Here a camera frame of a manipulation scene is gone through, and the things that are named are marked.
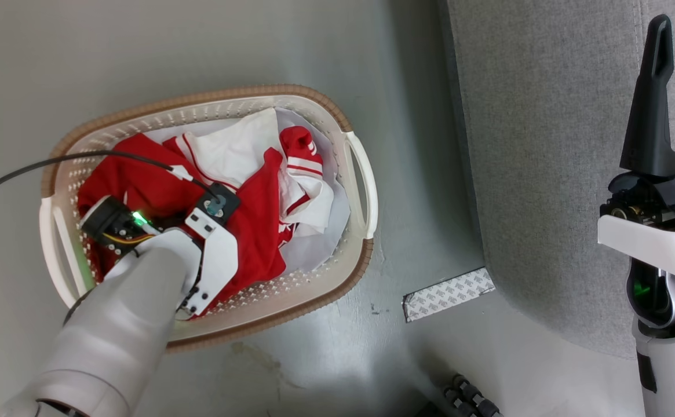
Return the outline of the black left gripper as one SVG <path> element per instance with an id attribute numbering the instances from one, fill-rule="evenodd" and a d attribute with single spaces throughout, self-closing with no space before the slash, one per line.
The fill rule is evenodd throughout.
<path id="1" fill-rule="evenodd" d="M 122 257 L 136 246 L 159 235 L 138 211 L 131 211 L 112 196 L 103 197 L 86 212 L 80 229 L 101 247 Z"/>

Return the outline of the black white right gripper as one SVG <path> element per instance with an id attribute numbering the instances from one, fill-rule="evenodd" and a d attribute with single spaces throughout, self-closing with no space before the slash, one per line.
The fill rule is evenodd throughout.
<path id="1" fill-rule="evenodd" d="M 673 71 L 673 27 L 667 15 L 655 16 L 621 153 L 620 167 L 629 171 L 608 185 L 611 196 L 600 206 L 597 242 L 675 275 L 675 151 L 667 97 Z"/>

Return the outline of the red and white jersey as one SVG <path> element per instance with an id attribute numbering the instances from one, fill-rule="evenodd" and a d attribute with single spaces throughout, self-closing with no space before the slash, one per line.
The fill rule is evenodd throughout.
<path id="1" fill-rule="evenodd" d="M 189 261 L 178 308 L 200 317 L 253 283 L 329 259 L 349 210 L 311 130 L 283 116 L 267 108 L 115 145 L 76 196 L 96 282 L 168 241 Z"/>

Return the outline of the white basket with brown rim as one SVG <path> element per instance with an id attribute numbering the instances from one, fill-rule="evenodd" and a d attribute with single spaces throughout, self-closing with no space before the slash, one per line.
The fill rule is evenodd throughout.
<path id="1" fill-rule="evenodd" d="M 110 149 L 132 134 L 194 122 L 247 116 L 281 107 L 302 116 L 332 145 L 337 181 L 344 187 L 350 217 L 340 242 L 326 263 L 311 272 L 287 273 L 257 283 L 216 306 L 202 319 L 179 321 L 168 354 L 206 348 L 260 332 L 326 306 L 353 288 L 371 261 L 378 225 L 378 192 L 366 151 L 348 117 L 313 88 L 255 85 L 166 98 L 108 114 L 71 130 L 51 152 L 52 158 L 82 153 L 77 161 L 42 172 L 39 230 L 49 277 L 67 307 L 96 285 L 86 253 L 89 239 L 79 228 L 78 190 L 100 163 L 90 151 Z"/>

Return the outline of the grey fabric sofa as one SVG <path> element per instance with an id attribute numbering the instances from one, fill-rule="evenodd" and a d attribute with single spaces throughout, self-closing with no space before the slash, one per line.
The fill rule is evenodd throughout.
<path id="1" fill-rule="evenodd" d="M 517 311 L 632 359 L 626 256 L 597 243 L 649 21 L 675 0 L 440 0 L 486 267 Z"/>

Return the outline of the patterned white tape strip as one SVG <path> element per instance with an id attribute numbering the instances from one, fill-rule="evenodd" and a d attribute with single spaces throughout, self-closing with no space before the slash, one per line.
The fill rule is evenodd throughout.
<path id="1" fill-rule="evenodd" d="M 480 298 L 496 290 L 486 268 L 443 280 L 405 295 L 402 301 L 407 324 Z"/>

